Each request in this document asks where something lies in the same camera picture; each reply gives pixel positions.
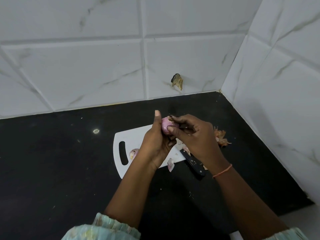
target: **white marble tile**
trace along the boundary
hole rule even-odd
[[[243,34],[145,40],[146,82],[150,98],[219,90]],[[171,86],[179,73],[183,89]]]
[[[273,49],[233,103],[310,198],[320,203],[320,74]]]
[[[263,0],[250,26],[255,34],[273,46],[303,0]]]
[[[71,109],[143,99],[139,42],[84,41],[4,49],[54,109]]]
[[[1,0],[0,20],[0,40],[139,34],[137,0]]]
[[[311,62],[320,70],[320,0],[305,0],[299,6],[286,28],[282,31],[277,46],[297,56],[298,60]]]
[[[222,86],[222,92],[229,101],[236,100],[254,80],[255,73],[270,50],[270,46],[254,37],[245,37]]]
[[[45,113],[48,108],[0,56],[0,119],[18,115]]]
[[[142,0],[146,35],[248,30],[262,0]]]

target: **person's right hand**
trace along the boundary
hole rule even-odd
[[[186,129],[168,126],[168,131],[182,141],[190,153],[199,159],[212,174],[217,174],[229,166],[221,153],[211,123],[190,114],[172,117],[172,119],[180,125],[186,125]]]

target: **red onion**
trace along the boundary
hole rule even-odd
[[[170,116],[167,116],[167,117],[164,117],[162,119],[162,123],[161,123],[161,129],[162,129],[162,132],[165,134],[165,135],[171,135],[171,133],[168,131],[167,127],[169,125],[172,125],[172,126],[175,126],[175,127],[178,127],[179,128],[179,124],[174,122]]]
[[[138,154],[138,151],[139,151],[139,149],[138,149],[138,148],[136,148],[136,149],[132,149],[132,150],[130,151],[130,153],[129,153],[129,157],[130,157],[130,159],[134,160],[134,158],[135,158],[135,157],[136,157],[136,155]]]

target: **black granite countertop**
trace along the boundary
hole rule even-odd
[[[91,224],[121,181],[114,134],[151,124],[155,109],[225,130],[224,156],[276,214],[312,204],[226,98],[210,92],[0,120],[1,238],[60,239]],[[199,239],[236,227],[210,173],[199,179],[182,161],[157,170],[139,230],[141,239]]]

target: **cutting board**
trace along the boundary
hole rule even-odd
[[[152,127],[152,125],[146,125],[143,127],[135,128],[135,129],[129,129],[125,131],[118,132],[114,135],[113,140],[113,158],[114,158],[114,164],[118,170],[119,176],[123,178],[126,171],[128,170],[130,164],[133,160],[130,159],[129,153],[132,149],[140,148],[143,137],[145,133]],[[125,152],[128,158],[128,164],[123,165],[120,159],[120,153],[119,153],[119,143],[121,141],[125,142]],[[173,159],[174,163],[180,162],[185,160],[185,158],[180,153],[180,150],[184,147],[184,144],[182,141],[177,139],[177,144],[171,149],[166,159],[163,161],[162,165],[159,168],[167,166],[168,160],[170,158]]]

